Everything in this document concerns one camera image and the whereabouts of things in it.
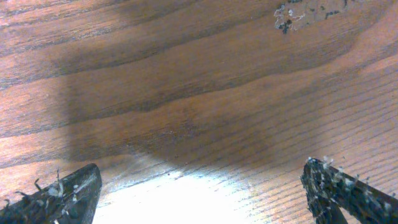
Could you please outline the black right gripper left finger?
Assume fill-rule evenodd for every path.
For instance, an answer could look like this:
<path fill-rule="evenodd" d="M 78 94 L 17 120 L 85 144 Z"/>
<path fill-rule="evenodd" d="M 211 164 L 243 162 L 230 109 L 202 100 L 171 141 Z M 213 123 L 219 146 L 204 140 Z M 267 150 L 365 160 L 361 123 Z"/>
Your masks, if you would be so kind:
<path fill-rule="evenodd" d="M 94 163 L 78 169 L 47 187 L 34 182 L 37 191 L 1 209 L 1 224 L 92 224 L 100 193 L 102 178 Z"/>

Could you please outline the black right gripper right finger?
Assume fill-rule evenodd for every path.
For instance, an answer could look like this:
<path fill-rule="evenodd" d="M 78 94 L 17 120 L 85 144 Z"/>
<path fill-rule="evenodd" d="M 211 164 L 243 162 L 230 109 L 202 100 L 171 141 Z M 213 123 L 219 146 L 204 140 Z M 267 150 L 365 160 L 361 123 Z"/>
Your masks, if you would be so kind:
<path fill-rule="evenodd" d="M 360 223 L 397 224 L 397 199 L 336 169 L 330 162 L 308 158 L 301 183 L 316 224 L 346 223 L 345 209 Z"/>

